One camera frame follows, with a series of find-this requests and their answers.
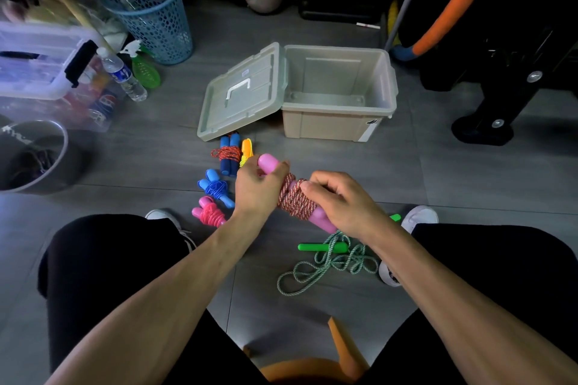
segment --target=spray nozzle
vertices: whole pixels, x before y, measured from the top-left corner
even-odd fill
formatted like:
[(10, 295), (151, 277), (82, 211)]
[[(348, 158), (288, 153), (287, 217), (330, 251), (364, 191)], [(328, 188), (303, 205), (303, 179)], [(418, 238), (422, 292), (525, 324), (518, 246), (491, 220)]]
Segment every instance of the spray nozzle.
[(128, 53), (131, 58), (136, 58), (136, 53), (141, 50), (141, 40), (134, 40), (127, 44), (120, 53)]

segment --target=blue jump rope handle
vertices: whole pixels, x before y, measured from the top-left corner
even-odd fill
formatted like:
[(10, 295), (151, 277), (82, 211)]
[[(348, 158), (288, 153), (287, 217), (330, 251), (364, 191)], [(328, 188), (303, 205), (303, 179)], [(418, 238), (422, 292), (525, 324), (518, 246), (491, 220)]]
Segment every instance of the blue jump rope handle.
[[(229, 136), (224, 135), (223, 137), (221, 137), (221, 148), (224, 148), (225, 146), (229, 146), (230, 143), (230, 139)], [(223, 175), (229, 175), (229, 171), (231, 170), (231, 161), (228, 159), (225, 160), (221, 160), (221, 173)]]
[(209, 181), (219, 181), (221, 178), (219, 177), (219, 173), (214, 169), (207, 169), (205, 176)]
[[(237, 148), (241, 148), (241, 136), (239, 135), (239, 133), (231, 134), (230, 146), (236, 146)], [(230, 162), (231, 162), (231, 169), (229, 170), (231, 171), (231, 173), (229, 175), (232, 177), (236, 177), (237, 171), (239, 170), (239, 162), (236, 162), (235, 160), (230, 160)]]
[[(211, 181), (217, 181), (217, 180), (219, 179), (219, 175), (218, 175), (217, 171), (215, 171), (215, 170), (213, 170), (213, 169), (208, 169), (207, 172), (206, 172), (206, 176), (207, 176), (207, 178), (209, 178), (209, 179), (202, 179), (202, 180), (200, 180), (200, 181), (197, 182), (197, 184), (199, 185), (199, 187), (200, 187), (202, 190), (205, 190), (205, 191), (206, 191), (207, 186), (210, 184)], [(223, 195), (223, 196), (220, 197), (219, 199), (225, 204), (225, 207), (227, 207), (228, 209), (234, 209), (234, 208), (235, 208), (235, 201), (233, 201), (232, 199), (230, 199), (228, 196)]]

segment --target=gray tile floor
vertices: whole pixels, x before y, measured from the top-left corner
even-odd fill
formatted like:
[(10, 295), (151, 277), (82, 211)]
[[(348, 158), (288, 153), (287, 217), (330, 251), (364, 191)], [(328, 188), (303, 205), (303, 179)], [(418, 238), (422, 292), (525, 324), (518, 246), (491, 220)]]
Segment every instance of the gray tile floor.
[[(141, 104), (127, 102), (108, 133), (83, 138), (94, 160), (80, 184), (52, 196), (0, 197), (0, 383), (38, 385), (48, 376), (46, 310), (35, 292), (40, 256), (54, 232), (79, 216), (145, 214), (166, 207), (198, 237), (191, 208), (197, 180), (216, 162), (215, 143), (197, 138), (207, 83), (273, 41), (376, 47), (379, 34), (349, 24), (307, 22), (295, 9), (274, 17), (219, 2), (188, 11), (197, 48), (190, 60), (163, 67), (163, 85)], [(453, 120), (473, 111), (478, 85), (451, 93), (424, 90), (416, 73), (397, 68), (398, 110), (368, 143), (286, 139), (279, 116), (242, 129), (259, 152), (292, 161), (308, 177), (319, 168), (349, 172), (386, 210), (430, 204), (450, 223), (542, 228), (578, 251), (578, 101), (541, 91), (516, 121), (508, 145), (465, 145)], [(281, 272), (303, 259), (296, 244), (324, 233), (276, 212), (219, 290), (209, 309), (258, 365), (297, 356), (336, 358), (327, 319), (340, 318), (368, 359), (375, 359), (414, 310), (402, 289), (376, 276), (331, 272), (305, 294), (278, 294)]]

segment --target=red rope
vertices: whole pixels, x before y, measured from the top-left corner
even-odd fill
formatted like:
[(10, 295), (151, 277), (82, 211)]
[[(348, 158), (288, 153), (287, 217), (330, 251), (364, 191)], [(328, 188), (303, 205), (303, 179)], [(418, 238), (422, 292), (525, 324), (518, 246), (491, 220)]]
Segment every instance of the red rope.
[(212, 227), (219, 227), (221, 221), (225, 220), (225, 214), (220, 211), (219, 207), (214, 202), (207, 204), (203, 207), (203, 211), (200, 214), (200, 221)]
[(293, 187), (291, 183), (296, 180), (292, 173), (287, 174), (281, 193), (279, 194), (278, 206), (288, 212), (291, 216), (299, 218), (301, 221), (307, 221), (311, 217), (313, 211), (317, 208), (311, 199), (308, 199), (303, 192), (301, 192), (301, 183), (306, 181), (301, 178)]
[(224, 146), (211, 151), (211, 157), (218, 157), (219, 160), (235, 160), (236, 162), (241, 161), (241, 154), (241, 148), (238, 146)]

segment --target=forearm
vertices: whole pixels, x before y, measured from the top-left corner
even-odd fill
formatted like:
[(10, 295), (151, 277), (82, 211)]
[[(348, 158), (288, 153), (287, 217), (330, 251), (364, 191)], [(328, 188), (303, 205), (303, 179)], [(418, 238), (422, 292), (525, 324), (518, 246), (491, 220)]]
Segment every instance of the forearm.
[(263, 222), (233, 215), (193, 253), (105, 317), (72, 350), (47, 385), (161, 383)]
[(386, 219), (376, 230), (368, 244), (427, 317), (468, 383), (578, 383), (577, 364), (405, 230)]

